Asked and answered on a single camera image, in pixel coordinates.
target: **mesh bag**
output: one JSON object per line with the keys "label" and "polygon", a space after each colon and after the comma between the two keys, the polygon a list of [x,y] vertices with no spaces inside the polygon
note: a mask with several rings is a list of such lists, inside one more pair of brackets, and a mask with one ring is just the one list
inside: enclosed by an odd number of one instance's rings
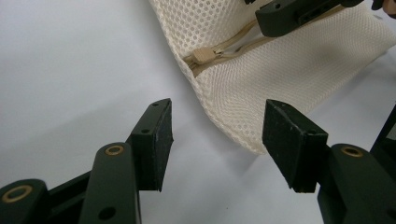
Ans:
{"label": "mesh bag", "polygon": [[268,2],[247,6],[244,0],[150,0],[206,114],[257,154],[266,152],[261,140],[266,99],[307,113],[396,43],[394,34],[361,4],[193,73],[186,57],[233,38]]}

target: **white background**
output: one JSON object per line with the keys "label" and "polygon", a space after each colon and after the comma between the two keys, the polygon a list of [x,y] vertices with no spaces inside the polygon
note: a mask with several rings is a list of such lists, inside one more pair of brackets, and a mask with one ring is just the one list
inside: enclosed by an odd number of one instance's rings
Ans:
{"label": "white background", "polygon": [[[395,64],[393,48],[308,115],[329,145],[371,147],[395,104]],[[316,194],[288,189],[271,157],[210,122],[149,2],[0,1],[0,187],[52,189],[89,171],[163,98],[175,143],[163,192],[141,192],[143,223],[322,223]]]}

